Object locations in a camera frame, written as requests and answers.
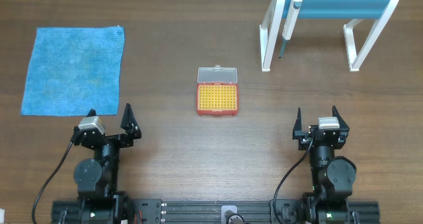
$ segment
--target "white stand leg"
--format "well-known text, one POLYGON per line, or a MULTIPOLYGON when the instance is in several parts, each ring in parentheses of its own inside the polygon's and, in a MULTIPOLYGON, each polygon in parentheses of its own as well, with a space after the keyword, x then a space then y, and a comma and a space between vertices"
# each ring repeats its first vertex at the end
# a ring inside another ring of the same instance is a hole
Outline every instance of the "white stand leg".
POLYGON ((262 71, 270 71, 270 63, 272 62, 273 51, 275 49, 276 39, 278 38, 284 6, 285 0, 272 0, 260 25, 262 71))
POLYGON ((352 32, 353 27, 359 24, 362 19, 353 19, 348 24, 344 25, 344 35, 345 35, 345 44, 346 44, 346 53, 348 56, 348 64, 350 66, 350 71, 359 71, 360 66, 362 65, 365 57, 370 52, 371 47, 376 42, 377 38, 381 34, 383 28, 387 24, 389 18, 395 7, 397 6, 399 0, 390 0, 385 11, 382 14, 380 19, 375 20, 373 26, 371 27, 369 36, 364 42, 363 48, 360 50, 357 56, 356 44, 354 42, 354 34, 352 32))

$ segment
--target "blue cloth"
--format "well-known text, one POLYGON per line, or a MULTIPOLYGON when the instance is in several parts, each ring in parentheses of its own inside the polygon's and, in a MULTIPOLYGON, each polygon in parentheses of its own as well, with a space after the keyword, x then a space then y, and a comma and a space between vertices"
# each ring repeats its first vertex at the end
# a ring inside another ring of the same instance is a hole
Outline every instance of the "blue cloth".
POLYGON ((125 34, 107 28, 38 28, 22 115, 116 115, 125 34))

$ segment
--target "wooden tabletop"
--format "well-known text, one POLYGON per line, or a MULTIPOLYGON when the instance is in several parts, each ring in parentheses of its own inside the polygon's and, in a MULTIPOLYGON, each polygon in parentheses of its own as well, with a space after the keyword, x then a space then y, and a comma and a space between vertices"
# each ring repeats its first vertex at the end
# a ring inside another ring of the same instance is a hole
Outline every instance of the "wooden tabletop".
MULTIPOLYGON (((143 138, 123 149, 119 189, 133 198, 271 200, 282 176, 302 156, 291 131, 336 105, 350 126, 337 155, 358 168, 352 200, 377 200, 382 223, 415 223, 423 211, 423 0, 400 0, 360 72, 348 70, 347 20, 299 20, 283 59, 260 70, 258 25, 270 0, 0 0, 0 208, 6 222, 29 223, 34 199, 58 164, 81 117, 21 116, 36 28, 125 28, 117 116, 125 103, 143 138), (199 67, 236 67, 236 117, 199 117, 199 67)), ((371 28, 355 30, 362 45, 371 28)), ((93 152, 71 149, 37 209, 50 221, 53 200, 77 197, 73 169, 93 152)), ((308 162, 279 194, 311 191, 308 162)))

